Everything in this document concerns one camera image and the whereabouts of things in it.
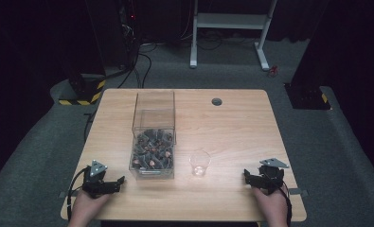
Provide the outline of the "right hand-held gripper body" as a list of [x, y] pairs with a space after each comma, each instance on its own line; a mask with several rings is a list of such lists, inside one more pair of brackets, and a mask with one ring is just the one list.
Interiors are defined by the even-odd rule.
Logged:
[[265, 189], [268, 194], [274, 193], [284, 183], [284, 169], [290, 166], [277, 158], [261, 160], [259, 175], [252, 181], [252, 186]]

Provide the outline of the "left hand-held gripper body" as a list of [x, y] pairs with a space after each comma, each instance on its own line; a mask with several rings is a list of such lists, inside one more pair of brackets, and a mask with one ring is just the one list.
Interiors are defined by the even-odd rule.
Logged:
[[81, 188], [93, 199], [116, 192], [116, 182], [104, 181], [106, 170], [107, 166], [97, 160], [93, 160], [91, 165], [85, 168]]

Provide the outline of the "person's left hand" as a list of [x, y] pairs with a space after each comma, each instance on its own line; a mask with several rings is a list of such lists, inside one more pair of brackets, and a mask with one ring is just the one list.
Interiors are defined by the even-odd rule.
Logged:
[[72, 208], [72, 217], [67, 227], [88, 227], [88, 224], [100, 212], [103, 206], [111, 198], [109, 194], [102, 195], [96, 199], [81, 190]]

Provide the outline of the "person's right hand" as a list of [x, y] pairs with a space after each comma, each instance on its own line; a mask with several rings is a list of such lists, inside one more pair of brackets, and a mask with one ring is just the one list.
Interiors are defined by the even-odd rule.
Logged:
[[252, 188], [258, 208], [269, 227], [288, 227], [288, 205], [284, 195], [287, 193], [285, 186], [270, 195], [265, 195], [259, 188]]

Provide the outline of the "pile of dark small packets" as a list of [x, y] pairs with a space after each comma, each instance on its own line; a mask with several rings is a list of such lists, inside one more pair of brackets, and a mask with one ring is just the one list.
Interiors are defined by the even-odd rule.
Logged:
[[138, 170], [173, 168], [174, 135], [170, 131], [149, 129], [134, 138], [131, 167]]

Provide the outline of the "clear plastic cup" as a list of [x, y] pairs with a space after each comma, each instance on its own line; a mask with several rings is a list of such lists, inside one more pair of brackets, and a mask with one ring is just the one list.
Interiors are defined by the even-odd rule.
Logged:
[[211, 164], [211, 156], [203, 150], [193, 152], [189, 157], [191, 173], [194, 176], [203, 177]]

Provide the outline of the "clear plastic box with lid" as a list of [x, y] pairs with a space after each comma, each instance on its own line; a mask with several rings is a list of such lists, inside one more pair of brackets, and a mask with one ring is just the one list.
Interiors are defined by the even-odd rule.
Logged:
[[137, 180], [174, 176], [175, 93], [138, 92], [134, 106], [133, 146], [129, 170]]

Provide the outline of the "black yellow striped stand base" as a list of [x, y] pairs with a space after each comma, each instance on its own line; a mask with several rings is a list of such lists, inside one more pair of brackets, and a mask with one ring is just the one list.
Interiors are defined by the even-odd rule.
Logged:
[[61, 105], [93, 105], [102, 93], [105, 85], [105, 77], [92, 75], [84, 77], [78, 75], [71, 77], [66, 82], [62, 94], [58, 98]]

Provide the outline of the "white metal stand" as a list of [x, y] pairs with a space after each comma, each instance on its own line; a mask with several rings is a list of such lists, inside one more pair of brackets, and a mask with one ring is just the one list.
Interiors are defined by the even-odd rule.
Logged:
[[258, 14], [224, 14], [224, 13], [203, 13], [199, 11], [199, 0], [194, 0], [192, 41], [190, 49], [189, 67], [196, 68], [198, 65], [198, 45], [197, 35], [199, 28], [227, 28], [227, 29], [249, 29], [260, 30], [260, 39], [254, 43], [254, 48], [258, 55], [258, 60], [263, 71], [271, 69], [266, 60], [263, 46], [268, 34], [270, 24], [276, 9], [277, 0], [271, 0], [268, 12], [263, 15]]

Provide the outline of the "grey table edge bracket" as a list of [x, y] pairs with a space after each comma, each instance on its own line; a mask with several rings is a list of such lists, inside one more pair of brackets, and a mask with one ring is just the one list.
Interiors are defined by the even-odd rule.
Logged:
[[299, 195], [301, 196], [302, 198], [305, 198], [305, 197], [308, 197], [309, 196], [309, 193], [307, 190], [305, 189], [301, 189], [301, 188], [290, 188], [289, 189], [289, 193], [291, 195]]

